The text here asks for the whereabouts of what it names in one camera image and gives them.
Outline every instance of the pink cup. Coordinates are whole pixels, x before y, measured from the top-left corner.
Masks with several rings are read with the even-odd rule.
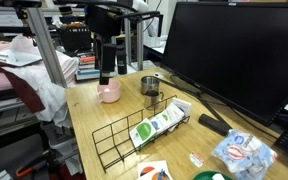
[[[121,97],[121,84],[113,79],[109,80],[108,85],[97,85],[98,99],[100,102],[112,103]]]

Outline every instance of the wooden table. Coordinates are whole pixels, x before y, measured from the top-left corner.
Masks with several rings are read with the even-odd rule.
[[[160,68],[115,77],[114,79],[121,83],[121,98],[112,104],[98,102],[96,90],[98,82],[66,90],[66,99],[87,179],[137,179],[138,163],[157,160],[166,160],[175,180],[193,179],[198,173],[210,170],[231,176],[224,163],[211,155],[211,151],[224,137],[197,121],[201,114],[212,116],[211,113],[194,97],[163,83],[160,84],[160,91],[164,92],[165,97],[177,95],[178,98],[192,103],[189,122],[160,137],[155,143],[144,146],[140,152],[131,154],[124,162],[120,161],[104,172],[96,153],[92,132],[143,109],[144,98],[140,93],[140,79],[145,75],[153,75],[154,72],[165,73],[164,79],[169,80],[169,74]],[[277,161],[269,168],[265,179],[288,179],[288,154],[273,145],[278,134],[250,120],[262,130],[255,128],[228,107],[220,105],[212,107],[234,129],[255,135],[278,153]],[[189,154],[193,151],[205,160],[205,164],[200,168],[189,159]]]

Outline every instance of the white container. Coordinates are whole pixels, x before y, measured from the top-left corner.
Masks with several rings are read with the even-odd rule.
[[[49,142],[50,148],[57,150],[63,156],[73,153],[74,150],[78,149],[77,142],[75,138],[66,140],[58,144],[51,144]]]

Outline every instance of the wire rack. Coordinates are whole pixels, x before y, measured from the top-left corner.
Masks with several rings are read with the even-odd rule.
[[[187,123],[190,116],[183,117],[178,123],[153,137],[147,143],[135,148],[129,136],[129,132],[144,118],[151,119],[158,113],[162,112],[171,103],[172,98],[176,95],[166,98],[145,109],[139,110],[124,118],[114,121],[111,124],[103,126],[92,133],[96,153],[100,159],[104,172],[114,164],[123,161],[136,151],[140,151],[146,144],[155,142],[159,137],[168,134],[174,126],[179,127],[182,123]]]

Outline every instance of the plastic bag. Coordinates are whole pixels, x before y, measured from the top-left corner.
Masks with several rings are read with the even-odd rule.
[[[255,136],[231,129],[213,150],[236,179],[263,179],[277,154]]]

